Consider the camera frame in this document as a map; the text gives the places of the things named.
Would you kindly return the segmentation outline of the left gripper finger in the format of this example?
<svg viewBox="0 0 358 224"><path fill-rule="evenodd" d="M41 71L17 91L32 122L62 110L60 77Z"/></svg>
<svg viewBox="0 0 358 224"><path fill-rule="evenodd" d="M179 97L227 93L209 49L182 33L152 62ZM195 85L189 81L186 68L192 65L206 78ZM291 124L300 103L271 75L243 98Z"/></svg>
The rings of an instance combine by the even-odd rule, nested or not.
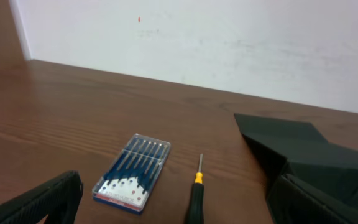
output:
<svg viewBox="0 0 358 224"><path fill-rule="evenodd" d="M0 205L0 223L73 223L83 196L77 171L64 172Z"/></svg>

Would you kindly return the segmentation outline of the blue precision screwdriver set case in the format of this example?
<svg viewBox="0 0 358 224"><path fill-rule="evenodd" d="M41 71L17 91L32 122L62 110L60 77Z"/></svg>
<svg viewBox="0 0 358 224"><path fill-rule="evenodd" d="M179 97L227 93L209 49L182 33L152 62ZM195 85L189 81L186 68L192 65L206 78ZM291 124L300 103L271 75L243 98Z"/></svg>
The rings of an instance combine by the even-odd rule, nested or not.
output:
<svg viewBox="0 0 358 224"><path fill-rule="evenodd" d="M170 150L167 141L133 135L93 187L93 199L140 215Z"/></svg>

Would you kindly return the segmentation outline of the black yellow screwdriver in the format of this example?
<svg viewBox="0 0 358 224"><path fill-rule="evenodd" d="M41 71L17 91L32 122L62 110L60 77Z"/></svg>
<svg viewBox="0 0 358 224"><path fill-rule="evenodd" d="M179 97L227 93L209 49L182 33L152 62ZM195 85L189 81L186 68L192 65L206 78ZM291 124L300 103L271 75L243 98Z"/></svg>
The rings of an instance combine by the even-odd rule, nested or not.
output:
<svg viewBox="0 0 358 224"><path fill-rule="evenodd" d="M204 185L203 185L203 154L200 154L198 170L195 175L195 182L191 188L191 197L188 210L186 213L185 223L186 224L203 224L204 213L203 213L203 197L204 197Z"/></svg>

